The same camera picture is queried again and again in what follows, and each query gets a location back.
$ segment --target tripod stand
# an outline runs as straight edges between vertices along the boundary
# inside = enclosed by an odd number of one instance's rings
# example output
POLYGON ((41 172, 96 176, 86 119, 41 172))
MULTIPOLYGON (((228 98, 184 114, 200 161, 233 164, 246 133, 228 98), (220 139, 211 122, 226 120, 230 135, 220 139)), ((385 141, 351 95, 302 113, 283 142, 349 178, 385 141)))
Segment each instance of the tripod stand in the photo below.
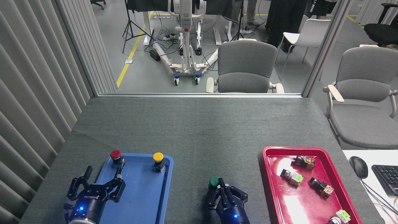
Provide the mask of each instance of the tripod stand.
POLYGON ((240 5, 238 32, 235 34, 235 36, 232 38, 232 40, 239 40, 239 37, 243 38, 243 35, 240 33, 240 27, 242 26, 242 19, 243 19, 243 0, 242 0, 242 4, 240 5))
POLYGON ((154 32, 152 31, 151 34, 148 34, 148 33, 145 32, 145 30, 143 30, 140 26, 138 26, 137 24, 135 24, 135 23, 130 19, 129 7, 128 7, 128 5, 127 5, 127 0, 125 0, 125 4, 126 4, 127 17, 128 17, 128 19, 129 19, 129 21, 127 22, 126 28, 125 28, 125 30, 124 30, 124 32, 123 32, 123 35, 122 35, 122 37, 124 37, 124 34, 126 34, 125 43, 124 43, 124 45, 123 45, 123 51, 122 51, 122 53, 124 53, 124 48, 126 47, 126 42, 129 41, 130 39, 135 38, 135 37, 139 37, 139 36, 143 36, 143 35, 148 35, 148 36, 150 37, 149 42, 151 42, 151 41, 152 41, 152 38, 153 38, 153 33, 154 33, 154 32), (140 34, 140 35, 134 36, 132 25, 135 25, 136 27, 138 27, 138 28, 139 28, 142 32, 144 32, 144 33, 143 33, 143 34, 140 34))

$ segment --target computer mouse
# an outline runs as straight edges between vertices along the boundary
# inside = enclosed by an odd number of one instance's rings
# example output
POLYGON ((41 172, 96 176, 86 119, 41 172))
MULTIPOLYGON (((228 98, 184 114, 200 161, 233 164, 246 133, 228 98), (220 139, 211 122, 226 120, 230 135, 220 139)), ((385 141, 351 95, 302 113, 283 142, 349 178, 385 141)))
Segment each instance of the computer mouse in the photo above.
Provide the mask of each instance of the computer mouse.
POLYGON ((348 161, 359 178, 365 179, 368 177, 368 166, 363 159, 352 156, 348 161))

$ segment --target red tray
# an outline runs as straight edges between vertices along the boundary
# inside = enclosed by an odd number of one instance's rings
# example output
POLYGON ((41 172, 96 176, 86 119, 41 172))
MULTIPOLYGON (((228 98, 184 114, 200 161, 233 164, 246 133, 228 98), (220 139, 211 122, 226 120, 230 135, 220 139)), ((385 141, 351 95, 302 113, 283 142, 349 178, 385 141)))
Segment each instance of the red tray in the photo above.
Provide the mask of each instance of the red tray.
POLYGON ((340 209, 351 216, 349 224, 362 223, 328 153, 323 149, 266 147, 263 160, 260 160, 260 171, 271 223, 324 224, 340 209), (314 169, 307 170, 292 164, 297 155, 314 158, 314 169), (282 169, 301 174, 304 179, 300 186, 296 188, 282 178, 282 169), (309 184, 311 177, 331 185, 334 188, 332 195, 323 198, 318 194, 309 184))

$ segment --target white chair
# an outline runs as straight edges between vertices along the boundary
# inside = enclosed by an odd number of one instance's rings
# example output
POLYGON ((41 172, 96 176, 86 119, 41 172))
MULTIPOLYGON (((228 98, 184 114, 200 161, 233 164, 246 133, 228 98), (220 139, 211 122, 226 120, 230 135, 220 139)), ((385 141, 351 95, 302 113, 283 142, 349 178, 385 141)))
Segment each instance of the white chair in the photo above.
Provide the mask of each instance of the white chair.
MULTIPOLYGON (((326 31, 328 30, 329 24, 331 20, 315 20, 315 19, 308 19, 303 25, 303 28, 300 33, 288 33, 283 32, 282 42, 279 45, 277 58, 279 55, 279 51, 281 50, 281 46, 283 40, 286 38, 292 45, 289 47, 288 52, 290 52, 292 46, 302 46, 307 47, 305 51, 305 55, 307 54, 309 47, 319 47, 322 44, 322 41, 325 37, 326 31)), ((283 72, 285 71, 285 67, 287 64, 287 59, 289 58, 289 54, 287 54, 285 65, 283 66, 282 75, 279 77, 279 80, 282 81, 283 72)))

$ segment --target vertical blind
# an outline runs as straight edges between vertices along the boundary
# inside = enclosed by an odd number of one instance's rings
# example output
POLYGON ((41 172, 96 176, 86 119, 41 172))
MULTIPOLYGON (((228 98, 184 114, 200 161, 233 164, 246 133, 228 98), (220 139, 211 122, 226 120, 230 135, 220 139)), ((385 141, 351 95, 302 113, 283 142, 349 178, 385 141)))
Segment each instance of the vertical blind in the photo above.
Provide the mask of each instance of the vertical blind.
MULTIPOLYGON (((376 24, 380 18, 381 12, 384 9, 384 7, 381 5, 382 3, 398 4, 398 0, 365 0, 357 18, 355 19, 356 22, 363 26, 371 23, 376 24)), ((398 8, 390 8, 386 14, 386 17, 382 21, 382 24, 390 24, 397 12, 398 8)))
POLYGON ((96 95, 114 93, 117 85, 89 0, 56 0, 96 95))
POLYGON ((0 223, 18 223, 90 98, 57 12, 0 2, 0 223))

